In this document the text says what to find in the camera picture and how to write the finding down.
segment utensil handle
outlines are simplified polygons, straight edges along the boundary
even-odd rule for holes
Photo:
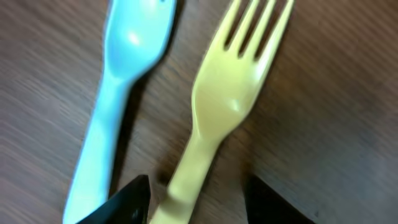
[[[75,224],[108,199],[128,93],[126,82],[103,75],[67,198],[63,224]]]
[[[150,224],[187,224],[220,141],[192,132],[188,145]]]

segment blue spork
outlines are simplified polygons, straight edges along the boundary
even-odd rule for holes
[[[108,199],[121,120],[133,84],[163,55],[177,0],[113,0],[104,32],[104,69],[76,165],[64,224]]]

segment plastic fork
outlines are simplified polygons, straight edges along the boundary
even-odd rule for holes
[[[238,12],[240,0],[233,0],[210,45],[192,92],[193,130],[185,152],[167,187],[151,224],[189,222],[211,162],[221,141],[249,114],[266,79],[292,11],[287,0],[264,51],[255,58],[271,17],[275,0],[268,0],[257,26],[240,55],[239,50],[259,5],[252,0],[231,44],[225,42]]]
[[[177,0],[113,0],[104,33],[104,72],[76,165],[64,224],[107,199],[119,129],[131,87],[163,55]]]

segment yellow fork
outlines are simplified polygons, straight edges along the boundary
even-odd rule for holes
[[[186,224],[189,222],[200,189],[221,141],[250,112],[271,67],[278,45],[292,11],[294,0],[287,3],[255,60],[275,0],[268,0],[246,50],[239,55],[259,0],[252,0],[234,34],[225,42],[241,0],[233,0],[199,69],[192,92],[193,130],[188,145],[167,187],[151,224]]]

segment black object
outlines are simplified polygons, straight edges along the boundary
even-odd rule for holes
[[[139,175],[78,224],[145,224],[149,201],[149,178]]]
[[[249,224],[314,224],[256,176],[244,186]],[[150,201],[147,175],[139,175],[78,224],[146,224]]]
[[[244,201],[249,224],[314,224],[256,176],[244,186]]]

